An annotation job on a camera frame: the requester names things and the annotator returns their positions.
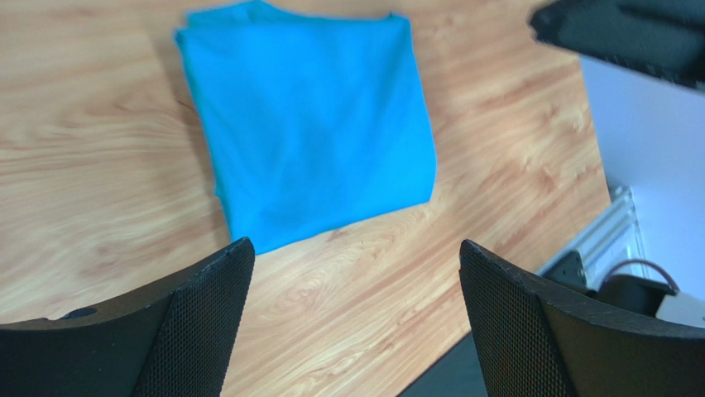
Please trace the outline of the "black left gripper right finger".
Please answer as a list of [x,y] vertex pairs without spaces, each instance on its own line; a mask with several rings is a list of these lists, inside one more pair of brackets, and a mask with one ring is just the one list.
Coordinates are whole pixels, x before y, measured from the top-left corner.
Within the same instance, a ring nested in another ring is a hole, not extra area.
[[459,277],[490,396],[701,396],[704,331],[603,303],[469,240]]

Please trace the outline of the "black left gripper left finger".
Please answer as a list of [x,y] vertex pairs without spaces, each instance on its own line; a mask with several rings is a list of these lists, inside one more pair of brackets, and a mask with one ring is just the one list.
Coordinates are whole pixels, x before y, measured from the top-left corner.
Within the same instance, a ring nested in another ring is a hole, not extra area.
[[219,395],[254,264],[243,238],[61,318],[2,325],[2,395]]

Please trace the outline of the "teal t shirt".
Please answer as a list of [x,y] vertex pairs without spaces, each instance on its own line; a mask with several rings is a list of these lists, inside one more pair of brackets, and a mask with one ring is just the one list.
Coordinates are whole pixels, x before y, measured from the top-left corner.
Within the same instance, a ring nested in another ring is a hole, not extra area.
[[232,239],[263,254],[430,200],[437,157],[407,17],[246,1],[188,12],[175,43]]

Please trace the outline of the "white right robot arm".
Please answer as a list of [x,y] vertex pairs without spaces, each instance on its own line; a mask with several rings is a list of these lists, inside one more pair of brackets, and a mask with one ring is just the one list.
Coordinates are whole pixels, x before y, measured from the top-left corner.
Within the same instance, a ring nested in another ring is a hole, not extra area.
[[702,1],[554,1],[528,23],[539,42],[704,90]]

